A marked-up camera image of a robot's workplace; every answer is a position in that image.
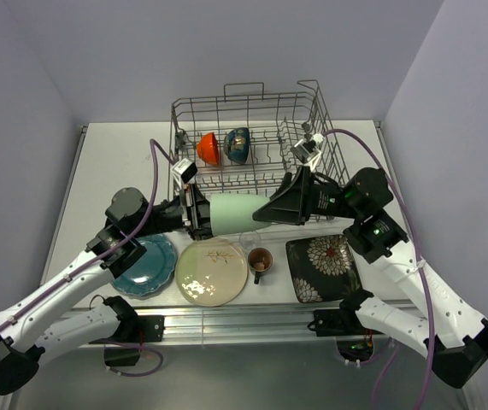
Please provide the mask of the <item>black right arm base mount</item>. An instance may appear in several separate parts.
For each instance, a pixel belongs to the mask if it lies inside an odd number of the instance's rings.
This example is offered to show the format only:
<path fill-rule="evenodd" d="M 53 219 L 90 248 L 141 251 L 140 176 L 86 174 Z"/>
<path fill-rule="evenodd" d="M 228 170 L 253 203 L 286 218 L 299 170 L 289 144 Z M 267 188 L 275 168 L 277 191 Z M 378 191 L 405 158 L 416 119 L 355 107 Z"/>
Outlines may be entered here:
<path fill-rule="evenodd" d="M 334 337 L 338 354 L 346 366 L 362 366 L 393 347 L 390 338 L 383 340 L 383 344 L 376 343 L 374 336 L 379 332 L 365 328 L 354 313 L 345 309 L 314 310 L 307 329 L 317 337 Z"/>

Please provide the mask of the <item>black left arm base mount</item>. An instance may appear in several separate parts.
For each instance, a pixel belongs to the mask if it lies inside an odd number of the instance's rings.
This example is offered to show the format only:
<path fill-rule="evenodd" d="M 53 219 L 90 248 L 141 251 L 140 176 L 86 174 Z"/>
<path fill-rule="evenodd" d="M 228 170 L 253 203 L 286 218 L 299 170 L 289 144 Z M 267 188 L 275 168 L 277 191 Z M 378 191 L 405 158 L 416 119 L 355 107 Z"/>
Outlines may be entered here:
<path fill-rule="evenodd" d="M 137 324 L 126 336 L 113 336 L 110 340 L 116 342 L 129 343 L 131 347 L 121 347 L 115 345 L 103 350 L 103 362 L 110 367 L 129 367 L 136 366 L 138 360 L 144 358 L 142 353 L 135 345 L 145 343 L 159 343 L 163 338 L 165 319 L 162 315 L 138 316 Z"/>

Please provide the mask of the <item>light green plastic cup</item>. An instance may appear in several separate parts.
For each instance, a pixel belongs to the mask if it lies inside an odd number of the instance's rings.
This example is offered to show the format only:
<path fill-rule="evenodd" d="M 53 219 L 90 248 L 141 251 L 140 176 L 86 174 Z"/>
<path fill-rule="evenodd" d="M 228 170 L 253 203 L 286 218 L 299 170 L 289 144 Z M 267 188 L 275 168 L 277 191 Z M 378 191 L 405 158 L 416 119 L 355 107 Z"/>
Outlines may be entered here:
<path fill-rule="evenodd" d="M 253 213 L 268 203 L 266 196 L 215 193 L 209 199 L 210 225 L 214 237 L 257 231 L 272 225 L 256 221 Z"/>

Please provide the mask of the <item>black mug brown inside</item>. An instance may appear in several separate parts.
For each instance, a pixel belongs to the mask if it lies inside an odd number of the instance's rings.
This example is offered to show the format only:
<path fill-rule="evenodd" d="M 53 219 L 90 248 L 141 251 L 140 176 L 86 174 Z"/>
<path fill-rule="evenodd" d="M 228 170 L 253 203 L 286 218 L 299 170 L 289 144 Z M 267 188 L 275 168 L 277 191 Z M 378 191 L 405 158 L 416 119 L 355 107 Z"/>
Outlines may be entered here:
<path fill-rule="evenodd" d="M 248 254 L 248 264 L 254 275 L 254 284 L 259 284 L 261 278 L 273 265 L 273 256 L 268 249 L 255 248 Z"/>

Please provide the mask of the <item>blue patterned bowl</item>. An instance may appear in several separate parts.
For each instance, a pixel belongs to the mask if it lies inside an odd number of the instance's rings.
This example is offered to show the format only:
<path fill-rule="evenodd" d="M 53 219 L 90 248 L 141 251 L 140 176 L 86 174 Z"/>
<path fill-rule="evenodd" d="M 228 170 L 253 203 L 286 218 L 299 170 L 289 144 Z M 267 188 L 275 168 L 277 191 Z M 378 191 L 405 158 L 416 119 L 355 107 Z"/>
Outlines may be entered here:
<path fill-rule="evenodd" d="M 244 165 L 250 152 L 250 130 L 247 127 L 232 129 L 224 138 L 223 151 L 230 161 Z"/>

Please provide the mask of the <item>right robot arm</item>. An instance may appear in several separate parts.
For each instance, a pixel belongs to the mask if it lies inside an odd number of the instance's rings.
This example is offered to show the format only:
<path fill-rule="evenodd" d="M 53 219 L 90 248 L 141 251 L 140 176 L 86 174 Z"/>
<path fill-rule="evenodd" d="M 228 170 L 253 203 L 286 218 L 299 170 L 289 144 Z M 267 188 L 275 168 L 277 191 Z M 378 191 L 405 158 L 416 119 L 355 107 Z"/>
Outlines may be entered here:
<path fill-rule="evenodd" d="M 488 318 L 467 304 L 421 257 L 406 231 L 385 211 L 394 196 L 381 168 L 365 167 L 344 186 L 300 166 L 286 174 L 256 221 L 301 226 L 313 215 L 352 221 L 350 248 L 382 272 L 421 312 L 405 313 L 358 290 L 339 305 L 335 329 L 384 333 L 429 360 L 433 373 L 460 389 L 488 360 Z"/>

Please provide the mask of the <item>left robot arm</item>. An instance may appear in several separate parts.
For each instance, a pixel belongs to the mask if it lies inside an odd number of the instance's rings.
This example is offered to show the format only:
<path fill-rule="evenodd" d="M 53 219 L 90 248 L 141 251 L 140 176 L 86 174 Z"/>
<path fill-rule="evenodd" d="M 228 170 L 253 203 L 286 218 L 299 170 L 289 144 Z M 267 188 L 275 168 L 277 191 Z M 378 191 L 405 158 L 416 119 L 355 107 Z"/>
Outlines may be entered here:
<path fill-rule="evenodd" d="M 104 228 L 52 280 L 0 312 L 0 395 L 31 380 L 47 352 L 38 340 L 62 314 L 97 288 L 113 282 L 145 253 L 139 238 L 185 230 L 193 239 L 211 237 L 210 202 L 195 184 L 171 201 L 155 204 L 136 188 L 115 193 Z"/>

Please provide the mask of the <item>orange bowl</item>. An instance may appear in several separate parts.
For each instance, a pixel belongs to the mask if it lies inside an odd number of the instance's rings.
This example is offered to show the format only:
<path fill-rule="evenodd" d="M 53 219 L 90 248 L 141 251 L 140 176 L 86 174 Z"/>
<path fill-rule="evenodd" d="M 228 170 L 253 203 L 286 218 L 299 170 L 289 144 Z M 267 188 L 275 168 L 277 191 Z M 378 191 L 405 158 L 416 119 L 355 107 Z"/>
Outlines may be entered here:
<path fill-rule="evenodd" d="M 202 136 L 201 140 L 197 144 L 196 152 L 198 157 L 205 163 L 211 166 L 220 165 L 218 141 L 213 132 L 209 132 Z"/>

